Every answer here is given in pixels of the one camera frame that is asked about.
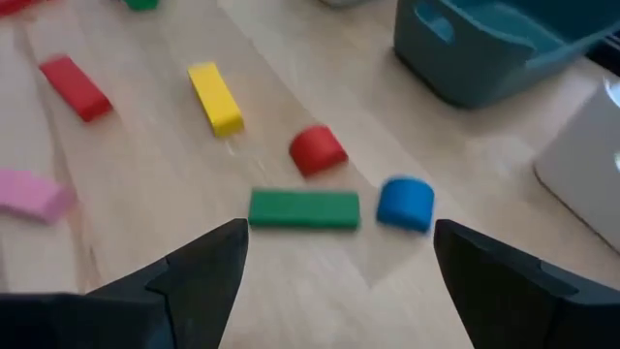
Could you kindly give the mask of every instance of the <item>light wood surface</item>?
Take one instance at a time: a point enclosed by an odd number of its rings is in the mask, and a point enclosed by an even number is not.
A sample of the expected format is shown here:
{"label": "light wood surface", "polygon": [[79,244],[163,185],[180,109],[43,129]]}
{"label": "light wood surface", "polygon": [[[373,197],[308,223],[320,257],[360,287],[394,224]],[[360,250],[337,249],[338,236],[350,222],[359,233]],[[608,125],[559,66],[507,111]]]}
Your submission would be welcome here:
{"label": "light wood surface", "polygon": [[[374,222],[377,189],[415,175],[436,217],[620,288],[620,257],[536,181],[535,155],[592,94],[586,61],[482,111],[437,100],[391,51],[395,0],[57,0],[0,18],[0,167],[73,187],[48,227],[0,216],[0,289],[86,292],[234,217],[252,186],[358,191],[362,227],[254,232],[222,348],[471,348],[432,240]],[[68,53],[115,112],[85,125],[37,64]],[[216,139],[186,68],[217,62],[245,132]],[[350,164],[304,181],[288,143],[322,122]]]}

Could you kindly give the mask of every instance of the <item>blue plastic bin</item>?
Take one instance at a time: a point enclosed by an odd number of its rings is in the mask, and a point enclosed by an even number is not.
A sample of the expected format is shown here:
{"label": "blue plastic bin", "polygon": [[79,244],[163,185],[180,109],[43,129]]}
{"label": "blue plastic bin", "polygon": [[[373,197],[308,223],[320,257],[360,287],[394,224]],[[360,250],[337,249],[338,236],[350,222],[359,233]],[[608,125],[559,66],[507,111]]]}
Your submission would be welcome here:
{"label": "blue plastic bin", "polygon": [[620,0],[399,0],[396,54],[441,98],[486,106],[620,29]]}

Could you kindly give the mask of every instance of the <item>blue block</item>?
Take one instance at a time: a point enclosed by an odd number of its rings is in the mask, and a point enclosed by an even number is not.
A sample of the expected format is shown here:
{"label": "blue block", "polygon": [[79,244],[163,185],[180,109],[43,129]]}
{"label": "blue block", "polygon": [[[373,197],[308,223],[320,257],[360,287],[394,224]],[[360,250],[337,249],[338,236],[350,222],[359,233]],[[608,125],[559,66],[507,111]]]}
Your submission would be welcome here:
{"label": "blue block", "polygon": [[381,190],[377,220],[419,232],[430,228],[435,193],[426,182],[412,177],[390,178]]}

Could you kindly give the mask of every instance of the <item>red block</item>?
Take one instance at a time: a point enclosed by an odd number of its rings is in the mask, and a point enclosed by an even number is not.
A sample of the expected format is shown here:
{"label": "red block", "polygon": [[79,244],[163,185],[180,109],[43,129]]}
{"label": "red block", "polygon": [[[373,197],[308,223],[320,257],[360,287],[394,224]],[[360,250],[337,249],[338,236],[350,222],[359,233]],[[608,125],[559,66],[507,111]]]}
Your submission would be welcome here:
{"label": "red block", "polygon": [[7,16],[44,0],[0,0],[0,16]]}
{"label": "red block", "polygon": [[291,142],[289,153],[303,176],[346,162],[345,149],[325,125],[311,126]]}
{"label": "red block", "polygon": [[108,98],[68,56],[53,58],[39,68],[84,122],[111,111]]}

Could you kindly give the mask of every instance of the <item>pink block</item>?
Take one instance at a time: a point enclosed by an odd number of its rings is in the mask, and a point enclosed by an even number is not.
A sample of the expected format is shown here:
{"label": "pink block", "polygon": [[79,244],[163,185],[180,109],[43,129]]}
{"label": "pink block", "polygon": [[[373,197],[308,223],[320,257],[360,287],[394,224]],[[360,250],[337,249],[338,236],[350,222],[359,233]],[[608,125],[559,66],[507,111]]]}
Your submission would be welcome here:
{"label": "pink block", "polygon": [[0,170],[0,208],[53,223],[75,201],[71,190],[51,180],[27,171]]}

